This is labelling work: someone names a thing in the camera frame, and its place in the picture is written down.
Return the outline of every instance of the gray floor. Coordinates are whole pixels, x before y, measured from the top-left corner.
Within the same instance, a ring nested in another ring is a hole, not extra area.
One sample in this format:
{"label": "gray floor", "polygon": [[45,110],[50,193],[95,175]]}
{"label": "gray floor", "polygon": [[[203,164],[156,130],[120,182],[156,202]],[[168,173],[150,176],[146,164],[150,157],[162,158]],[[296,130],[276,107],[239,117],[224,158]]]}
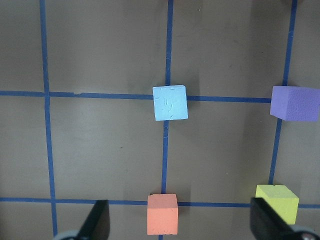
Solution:
{"label": "gray floor", "polygon": [[[283,80],[291,0],[174,0],[171,84],[189,96],[270,98]],[[51,92],[151,95],[166,74],[166,0],[47,0]],[[40,4],[0,1],[0,239],[53,237]],[[320,89],[320,5],[299,0],[288,83]],[[247,204],[268,184],[277,119],[269,103],[188,101],[171,121],[167,193]],[[163,122],[152,100],[50,98],[57,199],[146,201],[160,193]],[[274,183],[300,198],[297,223],[320,233],[320,123],[283,122]],[[30,199],[44,199],[32,202]],[[92,204],[57,203],[58,232]],[[179,207],[165,240],[254,239],[248,207]],[[110,206],[111,240],[147,236],[145,205]]]}

